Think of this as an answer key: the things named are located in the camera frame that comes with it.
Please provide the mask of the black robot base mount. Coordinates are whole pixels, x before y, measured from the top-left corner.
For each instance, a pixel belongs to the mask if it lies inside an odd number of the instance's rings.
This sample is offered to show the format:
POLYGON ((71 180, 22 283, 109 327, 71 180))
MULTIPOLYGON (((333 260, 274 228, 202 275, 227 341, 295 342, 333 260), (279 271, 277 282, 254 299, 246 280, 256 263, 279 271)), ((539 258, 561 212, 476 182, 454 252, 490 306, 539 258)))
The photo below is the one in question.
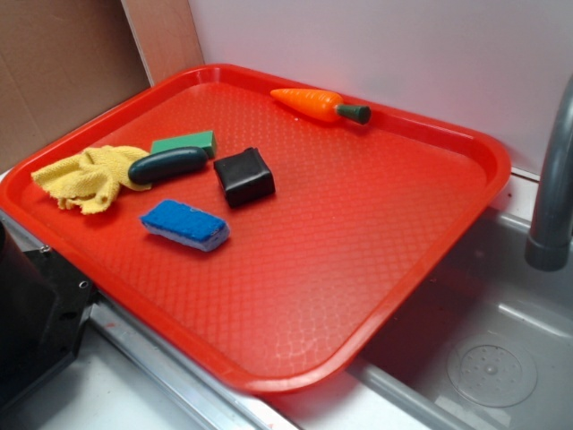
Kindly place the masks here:
POLYGON ((92 290, 60 253, 23 251, 1 227, 1 409, 75 360, 92 290))

